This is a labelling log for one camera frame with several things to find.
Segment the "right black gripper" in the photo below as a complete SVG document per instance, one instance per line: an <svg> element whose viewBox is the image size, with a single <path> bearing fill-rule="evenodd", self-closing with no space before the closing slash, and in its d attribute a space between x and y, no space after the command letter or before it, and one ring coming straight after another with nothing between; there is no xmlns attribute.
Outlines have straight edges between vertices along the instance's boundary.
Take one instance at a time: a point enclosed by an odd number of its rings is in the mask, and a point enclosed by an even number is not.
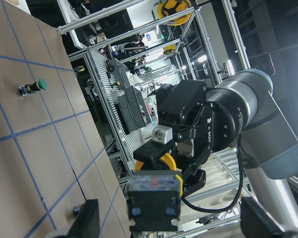
<svg viewBox="0 0 298 238"><path fill-rule="evenodd" d="M156 163L175 146L193 142L193 151L177 148L172 156L181 169L182 197L203 188L205 163L211 152L230 145L246 125L246 104L235 92L208 88L203 81L183 80L177 85L162 84L155 92L159 124L172 128L173 139L166 144L149 140L133 152L134 159Z"/></svg>

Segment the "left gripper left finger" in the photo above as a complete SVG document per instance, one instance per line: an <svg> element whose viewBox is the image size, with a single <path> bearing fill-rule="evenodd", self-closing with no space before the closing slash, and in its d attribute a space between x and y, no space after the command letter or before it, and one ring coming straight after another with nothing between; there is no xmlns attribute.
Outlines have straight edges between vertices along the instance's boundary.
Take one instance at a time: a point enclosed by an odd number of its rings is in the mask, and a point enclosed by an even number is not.
<svg viewBox="0 0 298 238"><path fill-rule="evenodd" d="M99 203L86 200L67 234L68 238L98 238L100 233Z"/></svg>

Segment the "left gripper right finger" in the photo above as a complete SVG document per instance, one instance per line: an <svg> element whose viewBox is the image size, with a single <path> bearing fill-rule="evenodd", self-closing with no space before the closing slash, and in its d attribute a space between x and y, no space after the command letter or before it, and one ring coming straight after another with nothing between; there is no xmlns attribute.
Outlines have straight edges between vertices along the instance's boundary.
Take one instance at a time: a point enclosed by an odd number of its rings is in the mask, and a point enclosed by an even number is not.
<svg viewBox="0 0 298 238"><path fill-rule="evenodd" d="M298 238L298 231L282 228L252 197L241 199L240 228L246 238Z"/></svg>

